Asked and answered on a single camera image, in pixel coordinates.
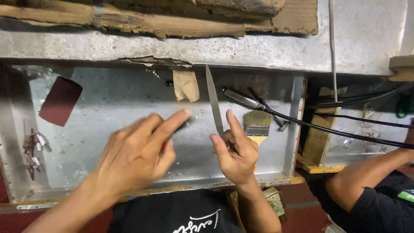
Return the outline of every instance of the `knife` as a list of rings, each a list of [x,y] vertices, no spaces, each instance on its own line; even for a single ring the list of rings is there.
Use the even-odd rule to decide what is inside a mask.
[[[221,114],[219,108],[219,101],[217,99],[216,87],[214,86],[213,77],[210,69],[206,65],[207,89],[210,98],[211,110],[213,111],[214,122],[216,124],[217,133],[220,137],[224,137],[223,122],[221,121]]]

